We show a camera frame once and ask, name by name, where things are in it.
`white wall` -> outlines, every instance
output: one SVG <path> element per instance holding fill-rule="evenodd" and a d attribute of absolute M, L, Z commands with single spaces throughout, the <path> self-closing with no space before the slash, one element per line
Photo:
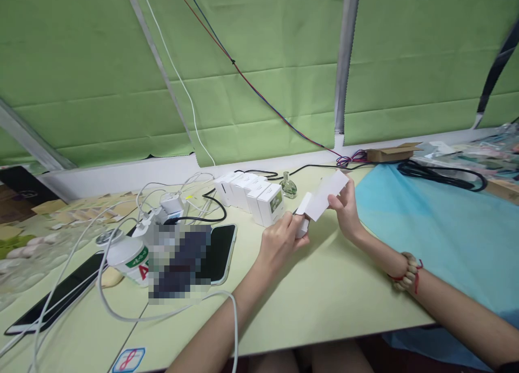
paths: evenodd
<path fill-rule="evenodd" d="M 344 156 L 351 156 L 358 149 L 397 146 L 403 142 L 444 141 L 447 144 L 456 144 L 482 138 L 494 132 L 495 129 L 453 131 L 356 146 L 343 146 L 344 136 L 336 135 L 334 151 Z M 152 181 L 164 184 L 183 183 L 198 171 L 210 172 L 216 177 L 236 169 L 280 171 L 282 169 L 293 170 L 306 164 L 335 164 L 335 159 L 336 156 L 329 151 L 318 151 L 200 168 L 196 162 L 195 155 L 192 154 L 185 157 L 152 158 L 144 161 L 100 166 L 97 168 L 51 172 L 39 176 L 39 180 L 68 202 L 78 198 L 140 189 Z"/>

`smartphone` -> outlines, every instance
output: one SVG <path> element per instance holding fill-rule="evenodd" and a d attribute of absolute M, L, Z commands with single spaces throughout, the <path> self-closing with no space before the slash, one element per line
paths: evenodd
<path fill-rule="evenodd" d="M 209 278 L 211 285 L 220 285 L 227 279 L 232 250 L 236 240 L 236 224 L 214 227 L 211 231 L 211 246 L 201 261 L 196 278 Z"/>
<path fill-rule="evenodd" d="M 101 260 L 103 259 L 103 252 L 97 252 L 89 259 L 87 259 L 82 265 L 79 266 L 70 276 L 61 281 L 54 294 L 52 295 L 52 299 L 50 300 L 48 308 L 51 308 L 60 301 L 63 297 L 65 297 L 70 291 L 72 291 L 75 287 L 80 285 L 83 281 L 87 280 L 83 285 L 77 288 L 73 293 L 71 293 L 66 299 L 64 299 L 57 307 L 53 310 L 46 313 L 43 317 L 42 326 L 40 331 L 46 330 L 53 322 L 55 322 L 59 316 L 67 309 L 67 307 L 74 302 L 75 299 L 84 291 L 92 286 L 95 279 L 97 278 L 97 273 L 99 272 L 99 267 L 101 266 Z M 13 325 L 11 325 L 6 331 L 5 335 L 16 335 L 21 332 L 26 331 L 26 334 L 30 334 L 36 332 L 36 325 L 32 326 L 32 324 L 38 320 L 39 316 L 42 314 L 43 306 L 47 301 L 49 294 L 47 294 L 44 298 L 42 298 L 34 307 L 32 307 L 29 311 L 27 311 L 20 319 L 18 319 Z"/>

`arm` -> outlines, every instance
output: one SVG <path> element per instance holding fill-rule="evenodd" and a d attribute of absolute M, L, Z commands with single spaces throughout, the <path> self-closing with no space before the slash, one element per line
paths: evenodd
<path fill-rule="evenodd" d="M 250 318 L 254 306 L 281 267 L 298 248 L 308 244 L 308 236 L 295 239 L 303 217 L 287 212 L 263 231 L 258 258 L 233 292 L 238 312 L 238 330 Z M 218 373 L 234 345 L 234 308 L 227 299 L 173 361 L 166 373 Z"/>
<path fill-rule="evenodd" d="M 355 184 L 350 180 L 339 196 L 328 197 L 330 208 L 344 236 L 392 277 L 407 269 L 407 259 L 372 236 L 361 224 L 355 202 Z M 464 293 L 426 269 L 420 270 L 420 290 L 412 297 L 427 312 L 492 369 L 519 361 L 519 331 Z"/>

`pixelated area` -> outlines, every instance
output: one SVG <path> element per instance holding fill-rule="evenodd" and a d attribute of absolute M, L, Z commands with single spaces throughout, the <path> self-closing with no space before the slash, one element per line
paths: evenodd
<path fill-rule="evenodd" d="M 156 225 L 149 249 L 149 303 L 199 302 L 211 280 L 197 278 L 211 245 L 209 225 Z"/>

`red string bracelet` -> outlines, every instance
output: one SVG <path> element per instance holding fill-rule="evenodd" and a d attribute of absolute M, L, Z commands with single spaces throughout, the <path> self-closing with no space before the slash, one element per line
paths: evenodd
<path fill-rule="evenodd" d="M 421 259 L 419 259 L 420 265 L 418 265 L 416 258 L 411 253 L 406 251 L 403 252 L 402 255 L 407 258 L 407 272 L 405 272 L 402 277 L 389 277 L 391 277 L 391 279 L 394 281 L 393 286 L 399 291 L 409 289 L 409 287 L 414 282 L 415 294 L 418 295 L 418 283 L 420 281 L 420 275 L 418 274 L 418 271 L 423 268 L 423 262 Z"/>

